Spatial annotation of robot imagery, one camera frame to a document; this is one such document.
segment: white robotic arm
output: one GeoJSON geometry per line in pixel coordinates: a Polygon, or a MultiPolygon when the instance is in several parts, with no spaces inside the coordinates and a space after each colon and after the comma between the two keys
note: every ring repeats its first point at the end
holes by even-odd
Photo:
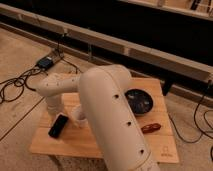
{"type": "Polygon", "coordinates": [[[131,83],[126,68],[99,66],[75,78],[61,82],[54,79],[53,82],[43,80],[38,92],[48,99],[47,105],[54,108],[59,101],[59,106],[62,104],[58,93],[78,90],[82,109],[109,170],[160,170],[125,98],[124,92],[131,83]]]}

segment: wooden table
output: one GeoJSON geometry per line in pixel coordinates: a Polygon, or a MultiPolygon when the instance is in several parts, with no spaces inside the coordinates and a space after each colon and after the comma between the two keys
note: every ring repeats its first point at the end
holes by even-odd
{"type": "MultiPolygon", "coordinates": [[[[176,144],[159,80],[152,78],[133,78],[132,88],[145,90],[152,96],[154,101],[154,106],[149,113],[145,116],[137,117],[140,127],[155,122],[162,125],[159,131],[145,135],[156,160],[158,162],[178,163],[176,144]]],[[[66,110],[71,111],[73,107],[79,105],[78,94],[63,94],[63,101],[66,110]]],[[[59,139],[49,137],[48,131],[50,127],[51,117],[45,112],[41,117],[30,146],[32,153],[86,158],[102,157],[89,125],[84,128],[77,128],[69,121],[59,139]]]]}

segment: phone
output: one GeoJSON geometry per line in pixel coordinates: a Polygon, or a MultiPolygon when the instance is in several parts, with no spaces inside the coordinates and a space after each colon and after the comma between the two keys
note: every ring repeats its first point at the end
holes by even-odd
{"type": "Polygon", "coordinates": [[[59,115],[55,123],[51,127],[50,131],[48,132],[49,136],[53,138],[58,138],[67,121],[67,116],[59,115]]]}

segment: small red item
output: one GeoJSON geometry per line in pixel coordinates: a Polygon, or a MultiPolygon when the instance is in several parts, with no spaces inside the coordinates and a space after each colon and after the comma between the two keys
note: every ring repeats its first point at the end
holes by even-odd
{"type": "Polygon", "coordinates": [[[161,125],[159,123],[153,123],[153,124],[149,124],[142,127],[141,130],[144,134],[147,134],[147,133],[155,132],[159,130],[160,128],[161,128],[161,125]]]}

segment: floor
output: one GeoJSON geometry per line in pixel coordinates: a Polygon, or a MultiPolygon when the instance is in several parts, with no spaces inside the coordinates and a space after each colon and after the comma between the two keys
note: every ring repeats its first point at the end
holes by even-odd
{"type": "MultiPolygon", "coordinates": [[[[0,28],[0,82],[18,76],[31,68],[38,59],[50,51],[51,48],[47,46],[0,28]]],[[[93,66],[87,61],[82,61],[68,54],[65,54],[65,57],[78,65],[83,71],[93,66]]],[[[72,70],[73,68],[66,63],[59,62],[48,72],[68,73],[72,70]]],[[[44,77],[44,74],[35,76],[30,80],[30,84],[34,86],[44,77]]],[[[16,93],[16,90],[11,88],[7,92],[9,96],[12,96],[16,93]]],[[[0,170],[57,170],[57,167],[47,156],[31,154],[28,150],[39,118],[45,110],[44,101],[29,114],[26,115],[26,112],[40,99],[41,97],[37,93],[26,90],[17,101],[0,105],[0,170]]],[[[171,93],[165,97],[165,101],[168,113],[174,118],[181,134],[189,140],[198,137],[199,133],[194,129],[192,117],[196,103],[171,93]]],[[[207,109],[207,107],[201,106],[199,115],[207,109]]],[[[212,123],[213,115],[208,115],[208,119],[212,123]]],[[[203,137],[196,144],[186,144],[177,137],[176,133],[174,134],[180,163],[160,164],[162,171],[213,170],[213,163],[210,159],[212,140],[203,137]]],[[[103,160],[71,157],[58,157],[58,159],[62,163],[64,170],[107,170],[103,160]]]]}

